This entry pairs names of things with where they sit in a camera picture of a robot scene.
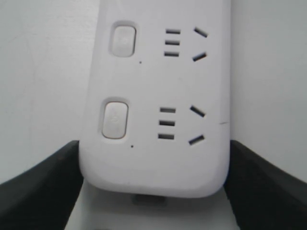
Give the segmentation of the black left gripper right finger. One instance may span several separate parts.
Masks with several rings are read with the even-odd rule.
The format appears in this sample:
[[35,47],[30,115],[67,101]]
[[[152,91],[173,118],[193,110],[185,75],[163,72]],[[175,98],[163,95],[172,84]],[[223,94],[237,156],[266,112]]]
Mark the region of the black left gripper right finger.
[[241,230],[307,228],[307,184],[235,140],[224,189]]

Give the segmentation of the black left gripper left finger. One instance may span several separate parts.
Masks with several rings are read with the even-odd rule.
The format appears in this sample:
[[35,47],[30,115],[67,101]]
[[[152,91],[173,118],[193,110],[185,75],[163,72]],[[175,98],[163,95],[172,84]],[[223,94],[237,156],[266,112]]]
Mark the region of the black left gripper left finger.
[[65,229],[82,185],[79,141],[73,140],[0,185],[0,228]]

